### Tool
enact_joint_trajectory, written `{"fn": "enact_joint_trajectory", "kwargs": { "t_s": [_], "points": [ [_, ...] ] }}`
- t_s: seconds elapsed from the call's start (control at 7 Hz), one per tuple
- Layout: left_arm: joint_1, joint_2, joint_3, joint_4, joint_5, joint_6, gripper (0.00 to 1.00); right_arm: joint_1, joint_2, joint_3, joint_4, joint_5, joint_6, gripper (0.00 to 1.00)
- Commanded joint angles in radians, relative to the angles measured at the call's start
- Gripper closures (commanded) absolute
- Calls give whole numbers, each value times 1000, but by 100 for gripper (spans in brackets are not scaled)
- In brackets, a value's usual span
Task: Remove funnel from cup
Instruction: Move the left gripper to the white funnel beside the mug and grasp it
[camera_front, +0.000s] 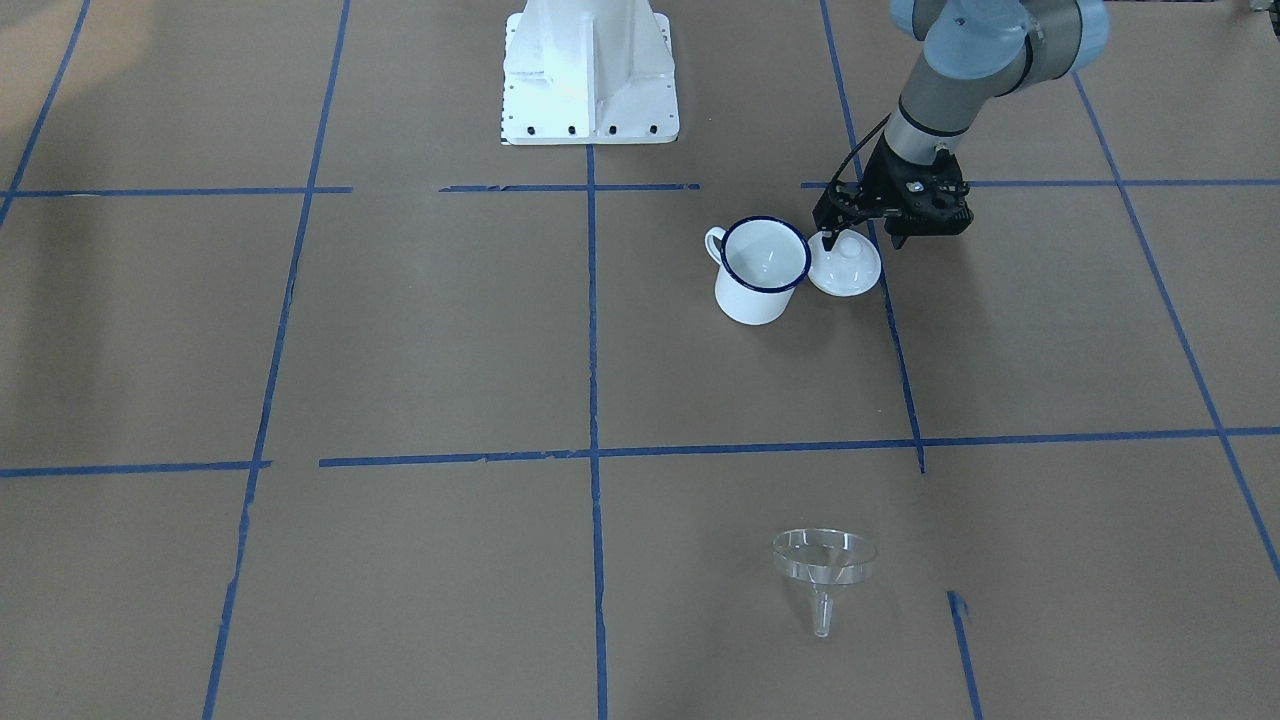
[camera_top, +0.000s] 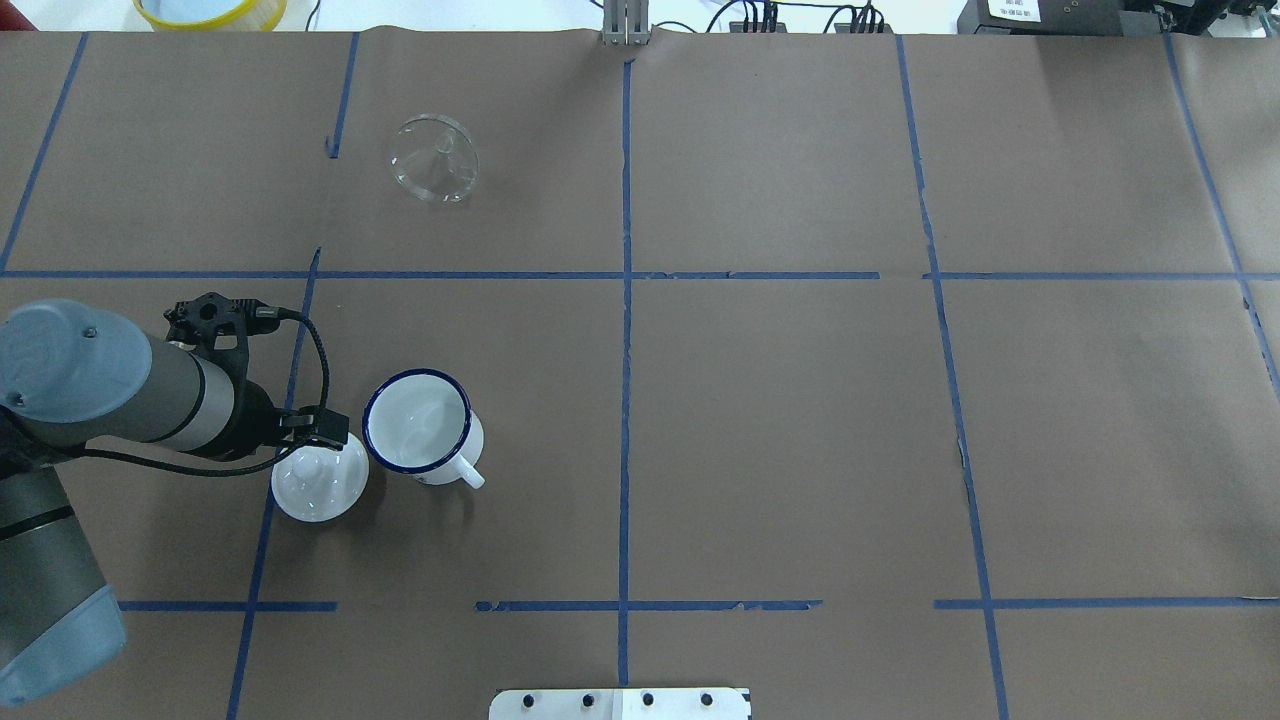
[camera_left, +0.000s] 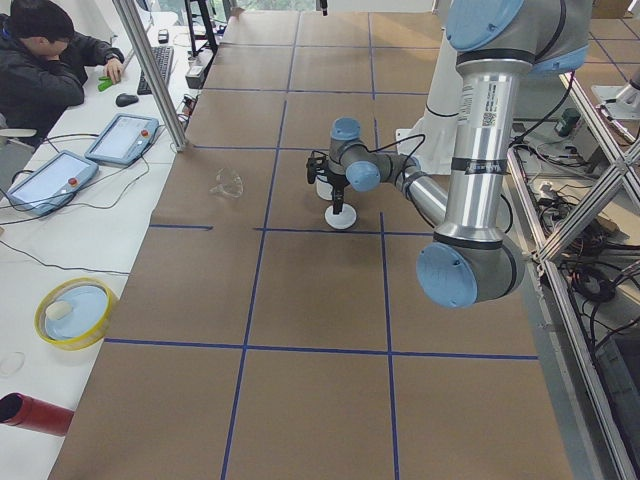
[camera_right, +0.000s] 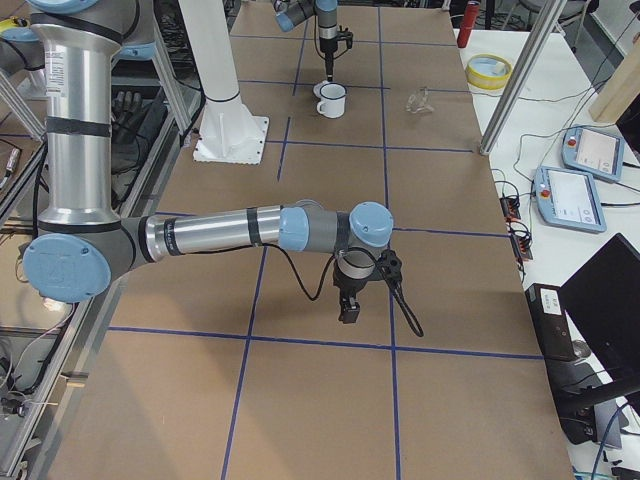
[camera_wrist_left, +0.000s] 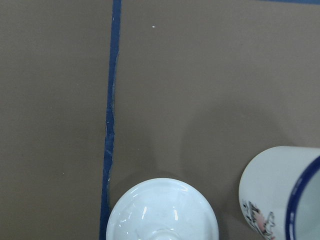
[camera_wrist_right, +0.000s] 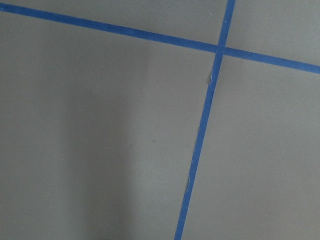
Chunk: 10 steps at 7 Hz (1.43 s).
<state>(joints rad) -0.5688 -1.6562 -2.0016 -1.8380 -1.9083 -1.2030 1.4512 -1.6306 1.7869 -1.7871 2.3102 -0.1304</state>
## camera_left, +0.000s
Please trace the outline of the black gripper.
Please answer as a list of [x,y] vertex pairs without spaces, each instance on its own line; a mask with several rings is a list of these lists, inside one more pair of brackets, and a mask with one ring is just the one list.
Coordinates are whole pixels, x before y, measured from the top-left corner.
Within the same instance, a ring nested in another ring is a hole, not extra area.
[[332,186],[332,214],[339,215],[344,205],[344,190],[349,185],[349,180],[344,173],[334,172],[331,168],[325,168],[325,176]]

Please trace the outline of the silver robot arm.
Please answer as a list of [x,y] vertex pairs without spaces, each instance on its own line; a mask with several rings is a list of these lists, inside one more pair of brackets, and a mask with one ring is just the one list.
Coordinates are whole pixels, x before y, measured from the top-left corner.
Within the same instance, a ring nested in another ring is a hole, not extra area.
[[518,247],[497,226],[516,96],[522,78],[578,69],[588,51],[588,1],[454,1],[443,42],[456,55],[461,81],[453,115],[450,180],[440,187],[413,154],[368,149],[360,125],[337,119],[328,154],[307,162],[309,181],[332,188],[331,213],[344,191],[394,185],[434,226],[416,272],[425,294],[448,308],[494,300],[524,273]]

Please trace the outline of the person bare hand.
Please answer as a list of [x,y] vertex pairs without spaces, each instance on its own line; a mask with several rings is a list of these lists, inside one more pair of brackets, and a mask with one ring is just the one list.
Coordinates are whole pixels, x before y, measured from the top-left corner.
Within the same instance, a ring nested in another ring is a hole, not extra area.
[[123,64],[118,57],[110,58],[104,65],[104,74],[114,84],[117,84],[121,81],[123,70]]

